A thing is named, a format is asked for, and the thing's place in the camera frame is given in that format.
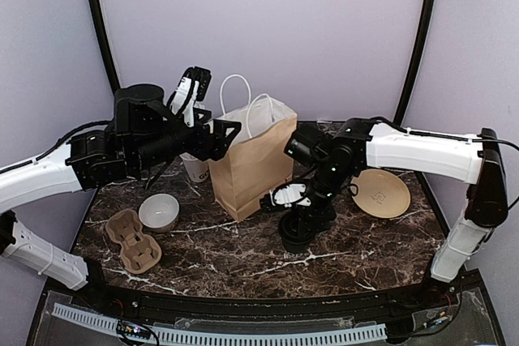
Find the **dark marble surface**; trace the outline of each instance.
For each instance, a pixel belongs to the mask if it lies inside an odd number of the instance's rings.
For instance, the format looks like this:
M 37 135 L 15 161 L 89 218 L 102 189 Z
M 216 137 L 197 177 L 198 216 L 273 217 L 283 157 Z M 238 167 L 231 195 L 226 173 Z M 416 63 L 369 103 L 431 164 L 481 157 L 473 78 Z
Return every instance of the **dark marble surface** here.
M 334 131 L 338 124 L 319 125 Z M 418 283 L 444 235 L 412 172 L 396 172 L 412 203 L 401 217 L 381 220 L 361 211 L 346 191 L 334 200 L 337 220 L 305 254 L 288 254 L 277 235 L 281 213 L 256 212 L 236 223 L 214 201 L 210 180 L 189 181 L 176 163 L 145 192 L 142 182 L 119 182 L 99 191 L 74 254 L 101 262 L 112 285 L 198 297 L 322 297 Z M 125 208 L 136 211 L 150 195 L 172 194 L 180 221 L 169 233 L 153 235 L 161 261 L 142 275 L 124 270 L 120 246 L 105 222 Z

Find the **brown paper plate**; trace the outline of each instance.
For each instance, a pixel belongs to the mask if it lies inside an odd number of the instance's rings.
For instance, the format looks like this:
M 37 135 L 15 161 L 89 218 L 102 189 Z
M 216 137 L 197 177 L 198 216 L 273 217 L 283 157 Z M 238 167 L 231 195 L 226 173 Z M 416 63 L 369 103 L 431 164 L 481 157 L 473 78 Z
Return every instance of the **brown paper plate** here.
M 358 187 L 358 193 L 353 197 L 356 204 L 377 218 L 396 218 L 406 212 L 411 204 L 411 195 L 405 183 L 385 170 L 363 170 L 351 183 Z

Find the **bag handle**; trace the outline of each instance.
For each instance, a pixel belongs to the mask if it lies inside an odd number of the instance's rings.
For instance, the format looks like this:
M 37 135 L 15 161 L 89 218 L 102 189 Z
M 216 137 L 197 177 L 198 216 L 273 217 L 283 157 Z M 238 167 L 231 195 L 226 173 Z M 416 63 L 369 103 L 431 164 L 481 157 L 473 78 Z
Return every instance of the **bag handle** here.
M 247 103 L 247 105 L 251 105 L 251 86 L 249 85 L 249 83 L 247 82 L 247 79 L 245 79 L 242 75 L 231 75 L 231 76 L 227 76 L 223 83 L 221 84 L 220 86 L 220 107 L 221 107 L 221 112 L 223 115 L 225 115 L 225 107 L 224 107 L 224 86 L 225 86 L 225 83 L 227 83 L 228 80 L 232 79 L 233 77 L 238 77 L 239 79 L 243 80 L 243 82 L 245 83 L 245 86 L 247 87 L 247 91 L 249 92 L 249 101 Z
M 251 129 L 249 128 L 249 115 L 251 114 L 251 108 L 254 105 L 254 103 L 261 97 L 266 96 L 268 98 L 268 101 L 270 102 L 270 118 L 272 119 L 272 123 L 275 122 L 274 119 L 274 105 L 272 104 L 272 97 L 270 97 L 267 93 L 260 93 L 253 101 L 249 104 L 249 107 L 247 108 L 247 115 L 245 116 L 245 127 L 247 128 L 247 133 L 249 134 L 249 139 L 252 138 Z

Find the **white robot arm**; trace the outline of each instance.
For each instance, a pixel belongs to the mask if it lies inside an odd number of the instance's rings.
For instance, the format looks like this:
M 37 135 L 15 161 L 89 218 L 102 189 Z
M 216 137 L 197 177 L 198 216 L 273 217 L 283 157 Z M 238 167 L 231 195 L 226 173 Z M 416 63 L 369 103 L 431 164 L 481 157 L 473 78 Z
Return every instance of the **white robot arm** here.
M 467 202 L 436 253 L 430 277 L 454 280 L 465 261 L 508 215 L 506 185 L 495 132 L 450 135 L 403 129 L 383 118 L 350 119 L 334 136 L 298 128 L 285 153 L 317 167 L 312 179 L 272 190 L 266 207 L 287 207 L 279 228 L 285 248 L 302 252 L 335 219 L 331 199 L 365 168 L 397 168 L 454 177 L 470 185 Z
M 204 99 L 211 74 L 189 68 L 167 105 L 164 91 L 151 84 L 115 93 L 114 119 L 74 129 L 42 155 L 0 169 L 0 255 L 14 259 L 78 290 L 101 283 L 101 266 L 68 254 L 39 238 L 19 222 L 11 209 L 53 194 L 99 188 L 164 164 L 153 183 L 181 153 L 219 160 L 241 130 L 240 123 L 214 120 L 196 109 Z M 89 127 L 105 126 L 103 130 Z

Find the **brown paper bag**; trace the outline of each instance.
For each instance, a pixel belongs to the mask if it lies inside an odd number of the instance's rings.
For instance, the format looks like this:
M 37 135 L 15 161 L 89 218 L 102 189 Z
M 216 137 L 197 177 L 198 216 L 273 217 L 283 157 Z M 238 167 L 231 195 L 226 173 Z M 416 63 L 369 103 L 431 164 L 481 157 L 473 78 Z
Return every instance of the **brown paper bag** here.
M 297 114 L 270 96 L 258 100 L 263 95 L 222 117 L 242 122 L 242 131 L 223 159 L 209 161 L 215 199 L 237 221 L 259 210 L 260 199 L 292 177 L 294 161 L 283 150 Z

